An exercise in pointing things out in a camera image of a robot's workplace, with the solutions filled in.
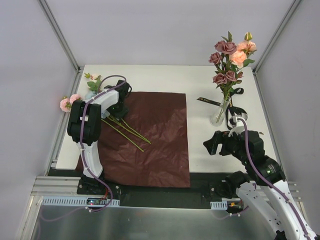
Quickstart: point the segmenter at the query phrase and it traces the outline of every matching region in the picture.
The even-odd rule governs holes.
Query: brown paper sheet
[[[125,121],[151,144],[123,128],[125,137],[102,122],[98,140],[104,177],[112,182],[144,187],[190,187],[186,95],[167,92],[132,92],[125,100]],[[76,168],[82,171],[79,158]]]

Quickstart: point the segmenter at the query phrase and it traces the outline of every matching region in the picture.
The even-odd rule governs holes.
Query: black ribbon
[[[229,130],[232,129],[232,125],[229,121],[229,112],[230,112],[230,115],[231,116],[235,116],[235,115],[238,115],[238,116],[241,116],[243,117],[245,120],[248,119],[248,114],[247,112],[241,108],[241,107],[237,107],[237,106],[234,106],[233,102],[232,102],[232,96],[235,95],[235,94],[239,94],[239,95],[242,95],[244,94],[245,90],[241,87],[238,87],[236,88],[233,92],[230,92],[230,104],[229,106],[227,107],[226,111],[225,111],[225,119],[227,119],[226,121],[226,126]],[[208,103],[208,104],[213,104],[213,105],[216,105],[216,106],[220,106],[221,102],[217,102],[217,101],[213,101],[213,100],[210,100],[210,99],[207,99],[207,98],[204,98],[204,97],[199,97],[197,100],[201,101],[201,102],[205,102],[205,103]]]

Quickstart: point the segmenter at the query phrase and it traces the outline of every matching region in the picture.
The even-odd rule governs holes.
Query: white table
[[[189,170],[193,173],[233,173],[245,172],[244,166],[233,156],[210,156],[203,142],[210,139],[216,130],[226,131],[226,123],[219,127],[210,124],[209,118],[217,108],[215,105],[198,101],[204,97],[220,102],[223,95],[215,89],[213,66],[166,66],[166,65],[86,65],[83,73],[122,75],[127,78],[133,92],[166,92],[185,93],[187,109],[187,135],[189,151]],[[267,122],[250,67],[243,69],[242,83],[236,87],[244,88],[243,95],[235,95],[233,104],[248,113],[247,124],[250,130],[264,133],[260,137],[264,141],[265,153],[276,159],[275,151],[267,127]],[[119,78],[106,80],[102,86],[115,85]],[[83,97],[89,91],[88,80],[82,75],[78,93]],[[72,138],[65,133],[56,169],[74,170],[79,158],[79,149]]]

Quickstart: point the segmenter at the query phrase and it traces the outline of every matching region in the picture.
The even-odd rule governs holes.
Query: white wall
[[[230,31],[251,31],[258,60],[292,0],[47,0],[85,64],[208,65]]]
[[[0,2],[0,238],[16,239],[75,72],[36,0]]]
[[[289,180],[297,181],[320,233],[320,1],[305,0],[257,79]]]

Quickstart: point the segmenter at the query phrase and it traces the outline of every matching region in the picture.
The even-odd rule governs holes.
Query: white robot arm
[[[300,213],[288,187],[280,165],[265,155],[259,133],[248,131],[245,119],[234,116],[232,130],[216,131],[212,139],[204,142],[211,155],[222,144],[220,155],[232,154],[239,159],[251,179],[261,187],[271,206],[256,191],[252,182],[241,172],[226,178],[226,185],[258,214],[274,239],[317,240],[318,236],[309,227]]]
[[[93,179],[94,176],[99,178],[103,171],[98,153],[101,115],[112,113],[116,118],[123,118],[128,112],[124,100],[129,91],[131,91],[130,85],[126,81],[119,80],[116,86],[107,86],[93,98],[86,101],[77,100],[72,104],[67,133],[80,149],[83,174],[88,178]]]

